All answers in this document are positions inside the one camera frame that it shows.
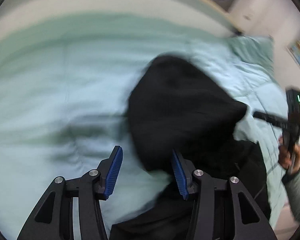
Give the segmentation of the person's right hand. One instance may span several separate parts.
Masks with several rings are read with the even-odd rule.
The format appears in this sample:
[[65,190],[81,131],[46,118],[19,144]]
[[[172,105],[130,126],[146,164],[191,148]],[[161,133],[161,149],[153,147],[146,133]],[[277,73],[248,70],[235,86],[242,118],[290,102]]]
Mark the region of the person's right hand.
[[296,174],[300,170],[300,145],[295,144],[293,153],[290,153],[283,144],[283,137],[279,137],[278,162],[289,174]]

